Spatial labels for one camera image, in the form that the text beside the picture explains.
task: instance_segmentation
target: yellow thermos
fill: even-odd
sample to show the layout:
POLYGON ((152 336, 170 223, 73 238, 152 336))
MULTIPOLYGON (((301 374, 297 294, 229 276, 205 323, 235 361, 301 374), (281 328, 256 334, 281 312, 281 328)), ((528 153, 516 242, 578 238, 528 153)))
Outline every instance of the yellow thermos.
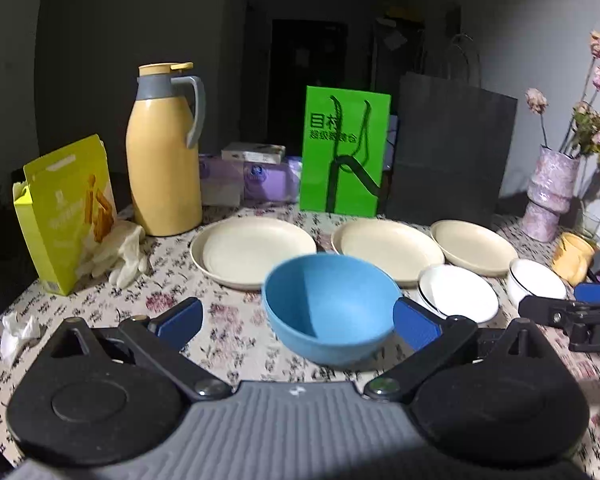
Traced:
POLYGON ((126 128, 126 161, 136 222, 149 235, 189 231, 202 221, 198 139, 205 89, 196 76, 174 76, 193 63, 140 67, 138 95, 126 128), (180 90, 193 85, 192 115, 180 90))

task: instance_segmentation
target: metal screw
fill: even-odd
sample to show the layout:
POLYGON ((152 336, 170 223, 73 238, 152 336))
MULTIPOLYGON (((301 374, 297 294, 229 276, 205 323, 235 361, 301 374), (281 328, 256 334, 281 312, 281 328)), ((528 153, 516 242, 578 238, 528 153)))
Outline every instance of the metal screw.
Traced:
POLYGON ((400 391, 400 383, 391 377, 377 377, 369 383, 369 389, 376 395, 386 396, 400 391))
POLYGON ((202 379, 194 385, 194 389, 200 397, 209 399, 222 398, 229 392, 227 384, 219 379, 202 379))

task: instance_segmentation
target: blue bowl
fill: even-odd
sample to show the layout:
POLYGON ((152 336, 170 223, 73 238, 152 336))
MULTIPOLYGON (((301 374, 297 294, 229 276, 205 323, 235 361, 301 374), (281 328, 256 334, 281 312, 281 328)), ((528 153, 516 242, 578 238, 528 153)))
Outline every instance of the blue bowl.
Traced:
POLYGON ((376 266, 341 254, 309 254, 273 269, 262 303, 280 341, 318 364, 369 357, 394 329, 400 288, 376 266))

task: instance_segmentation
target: thermos lid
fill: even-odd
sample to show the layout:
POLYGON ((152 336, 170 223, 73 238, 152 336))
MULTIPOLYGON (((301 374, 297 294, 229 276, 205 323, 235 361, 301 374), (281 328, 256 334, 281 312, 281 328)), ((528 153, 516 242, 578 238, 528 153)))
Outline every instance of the thermos lid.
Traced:
POLYGON ((187 61, 186 63, 152 63, 149 65, 142 65, 139 67, 140 75, 155 75, 155 74, 170 74, 177 70, 189 70, 193 68, 193 63, 187 61))

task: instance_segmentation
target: beige plate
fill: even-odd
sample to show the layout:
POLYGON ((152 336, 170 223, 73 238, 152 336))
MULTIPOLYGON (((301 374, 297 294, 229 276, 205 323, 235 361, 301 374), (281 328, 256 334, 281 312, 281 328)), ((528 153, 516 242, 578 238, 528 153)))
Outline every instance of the beige plate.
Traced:
POLYGON ((416 285, 424 269, 445 262, 444 254, 431 238, 390 220, 347 222, 331 235, 331 247, 339 254, 380 267, 402 287, 416 285))
POLYGON ((196 267, 221 285, 259 290, 286 260, 315 253, 309 233, 275 218, 229 218, 205 227, 191 243, 196 267))
POLYGON ((452 264, 483 276, 506 274, 518 257, 503 237, 469 222, 441 220, 431 226, 431 237, 452 264))

